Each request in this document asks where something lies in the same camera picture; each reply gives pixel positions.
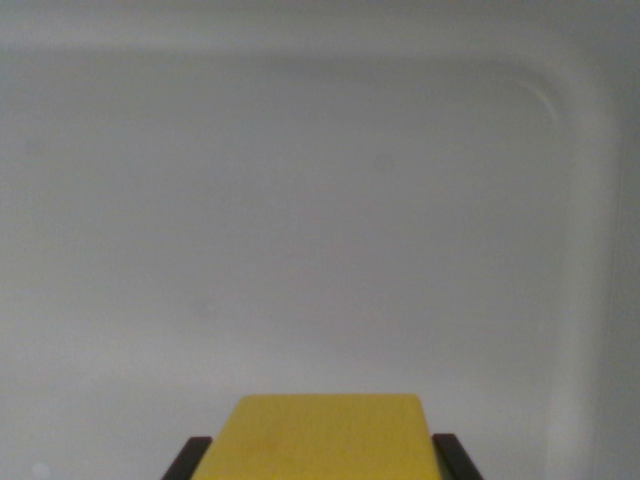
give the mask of white surface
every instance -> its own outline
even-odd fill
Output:
[[[455,19],[4,18],[2,475],[159,477],[289,391],[419,393],[487,478],[589,471],[615,124],[575,52]]]

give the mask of gray surface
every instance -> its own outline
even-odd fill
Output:
[[[441,9],[442,7],[428,7],[427,10],[434,8]],[[593,60],[596,66],[601,68],[611,86],[611,91],[625,123],[625,131],[628,134],[627,141],[634,134],[637,134],[638,112],[640,111],[637,97],[637,85],[640,81],[637,72],[640,66],[635,49],[640,41],[637,29],[640,6],[636,2],[617,2],[615,5],[608,2],[607,4],[605,2],[590,3],[589,6],[586,4],[578,6],[554,5],[551,7],[534,5],[522,8],[503,6],[490,10],[474,7],[473,11],[482,15],[503,15],[533,21],[582,45],[587,56]],[[43,148],[37,141],[27,142],[25,147],[32,154]],[[640,401],[637,391],[637,385],[640,384],[640,354],[638,353],[640,323],[638,321],[638,298],[640,298],[640,279],[638,277],[640,271],[640,255],[638,255],[638,250],[640,250],[639,163],[637,148],[627,147],[622,158],[623,183],[619,214],[620,224],[609,318],[609,342],[603,362],[600,441],[599,453],[595,459],[596,474],[594,478],[640,477],[640,461],[638,460],[640,458],[638,455]],[[387,162],[384,157],[380,157],[377,164],[384,170]],[[194,298],[193,301],[189,300],[189,302],[192,301],[190,308],[195,317],[206,320],[216,307],[202,299],[200,294],[194,296],[197,298]],[[161,410],[168,415],[173,411],[172,405],[178,401],[171,389],[159,389],[155,394],[149,393],[149,397],[144,398],[133,396],[127,401],[144,409],[147,401],[158,397],[163,398],[159,404],[164,405]],[[232,401],[232,398],[224,399],[221,408],[229,408]],[[105,396],[104,402],[106,402],[105,405],[109,404],[108,395]],[[142,419],[138,418],[136,421],[143,422],[140,424],[142,426],[151,424],[153,417],[149,416],[147,420],[144,418],[143,416]],[[173,418],[168,422],[167,429],[178,428],[180,424],[179,418]],[[166,450],[173,447],[173,444],[167,444]]]

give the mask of black edge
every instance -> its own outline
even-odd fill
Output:
[[[189,480],[211,442],[211,437],[191,437],[187,440],[162,480]]]
[[[484,480],[453,433],[435,433],[431,439],[454,480]]]

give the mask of yellow top surface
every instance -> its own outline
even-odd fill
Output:
[[[440,480],[415,395],[253,395],[193,480]]]

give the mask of yellow object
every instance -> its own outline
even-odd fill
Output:
[[[252,395],[192,480],[440,480],[415,395]]]

